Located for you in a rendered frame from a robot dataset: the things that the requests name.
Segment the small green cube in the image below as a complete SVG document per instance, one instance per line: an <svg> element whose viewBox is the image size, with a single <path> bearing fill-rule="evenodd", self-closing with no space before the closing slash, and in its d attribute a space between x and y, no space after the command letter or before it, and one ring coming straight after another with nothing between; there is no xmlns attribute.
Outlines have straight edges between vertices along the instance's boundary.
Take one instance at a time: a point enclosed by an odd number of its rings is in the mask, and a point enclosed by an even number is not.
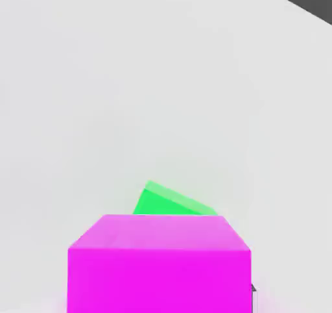
<svg viewBox="0 0 332 313"><path fill-rule="evenodd" d="M133 214L217 215L211 207L153 181L146 183Z"/></svg>

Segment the small magenta cube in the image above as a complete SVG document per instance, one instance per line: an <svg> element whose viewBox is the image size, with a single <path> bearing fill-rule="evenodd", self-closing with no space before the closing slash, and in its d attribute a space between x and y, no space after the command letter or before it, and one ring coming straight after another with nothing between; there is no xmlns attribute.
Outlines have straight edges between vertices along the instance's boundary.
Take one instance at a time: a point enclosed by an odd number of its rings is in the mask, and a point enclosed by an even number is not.
<svg viewBox="0 0 332 313"><path fill-rule="evenodd" d="M67 313L252 313L251 267L222 216L105 215L68 250Z"/></svg>

